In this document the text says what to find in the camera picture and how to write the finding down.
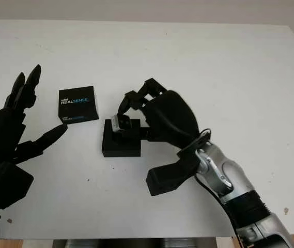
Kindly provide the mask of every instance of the robotic hand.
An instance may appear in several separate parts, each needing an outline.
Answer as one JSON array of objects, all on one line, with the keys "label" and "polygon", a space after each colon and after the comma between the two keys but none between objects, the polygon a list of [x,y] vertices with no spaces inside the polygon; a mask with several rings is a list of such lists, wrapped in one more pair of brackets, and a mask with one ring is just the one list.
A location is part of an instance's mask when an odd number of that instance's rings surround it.
[{"label": "robotic hand", "polygon": [[[150,101],[145,99],[148,94],[154,97]],[[129,108],[141,110],[149,128],[132,131],[130,118],[124,115]],[[175,190],[194,176],[221,204],[241,246],[294,248],[291,235],[260,200],[242,168],[210,141],[210,129],[199,132],[193,112],[176,92],[149,79],[138,92],[125,94],[113,120],[113,131],[123,136],[138,134],[142,140],[164,141],[181,149],[178,162],[148,172],[146,182],[151,195]]]},{"label": "robotic hand", "polygon": [[25,197],[33,181],[32,175],[16,165],[42,155],[67,130],[66,125],[59,125],[34,142],[18,144],[25,130],[22,123],[25,118],[24,110],[35,103],[34,90],[40,75],[39,65],[33,69],[26,82],[24,74],[20,73],[3,109],[0,110],[0,209],[5,209]]}]

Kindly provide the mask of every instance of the white table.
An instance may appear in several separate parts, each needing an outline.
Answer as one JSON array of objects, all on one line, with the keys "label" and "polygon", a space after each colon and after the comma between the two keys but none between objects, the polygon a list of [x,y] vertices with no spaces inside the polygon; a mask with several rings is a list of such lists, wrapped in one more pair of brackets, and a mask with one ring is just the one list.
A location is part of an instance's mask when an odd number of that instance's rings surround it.
[{"label": "white table", "polygon": [[18,73],[37,63],[42,76],[23,141],[60,124],[59,89],[94,85],[100,120],[70,125],[43,156],[21,164],[35,179],[28,195],[2,212],[0,237],[233,234],[221,207],[193,179],[149,195],[148,170],[176,161],[174,147],[142,142],[141,158],[103,157],[104,119],[150,77],[181,94],[200,128],[212,128],[212,140],[294,233],[294,34],[288,27],[0,21],[0,108]]}]

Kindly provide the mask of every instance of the black pedestal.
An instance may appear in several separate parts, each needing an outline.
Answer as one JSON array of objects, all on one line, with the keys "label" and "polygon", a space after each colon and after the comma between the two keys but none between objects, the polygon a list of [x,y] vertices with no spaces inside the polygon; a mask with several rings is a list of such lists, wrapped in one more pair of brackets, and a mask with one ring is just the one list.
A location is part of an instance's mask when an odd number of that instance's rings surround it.
[{"label": "black pedestal", "polygon": [[[140,120],[132,119],[132,128],[140,128]],[[104,123],[102,153],[105,157],[140,157],[141,140],[127,139],[120,134],[114,133],[111,120],[106,119]]]}]

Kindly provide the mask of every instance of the floor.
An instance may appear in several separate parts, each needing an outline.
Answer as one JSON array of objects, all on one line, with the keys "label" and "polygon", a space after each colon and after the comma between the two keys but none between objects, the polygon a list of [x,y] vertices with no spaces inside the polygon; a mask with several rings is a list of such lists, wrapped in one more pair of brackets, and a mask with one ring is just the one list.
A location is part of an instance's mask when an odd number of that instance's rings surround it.
[{"label": "floor", "polygon": [[[216,238],[217,248],[239,248],[237,240],[231,237]],[[0,240],[0,248],[52,248],[52,240]]]}]

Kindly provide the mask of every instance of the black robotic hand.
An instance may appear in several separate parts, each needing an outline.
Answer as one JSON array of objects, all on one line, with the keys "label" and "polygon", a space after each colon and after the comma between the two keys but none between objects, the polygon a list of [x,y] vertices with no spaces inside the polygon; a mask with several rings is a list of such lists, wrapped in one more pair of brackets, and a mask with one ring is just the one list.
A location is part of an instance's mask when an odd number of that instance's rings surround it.
[{"label": "black robotic hand", "polygon": [[[145,96],[154,97],[148,101]],[[211,137],[209,129],[199,133],[196,118],[185,101],[172,90],[166,90],[156,80],[149,79],[138,91],[130,91],[118,109],[118,119],[129,109],[141,110],[149,128],[142,128],[141,139],[168,142],[181,151],[179,161],[149,170],[147,184],[151,195],[177,189],[185,180],[196,174],[199,159],[193,156]]]},{"label": "black robotic hand", "polygon": [[20,73],[0,110],[0,209],[23,198],[33,181],[33,176],[16,164],[43,154],[67,130],[66,125],[60,125],[34,142],[18,144],[25,130],[22,123],[24,110],[35,103],[35,87],[40,75],[39,65],[33,69],[26,82],[24,74]]}]

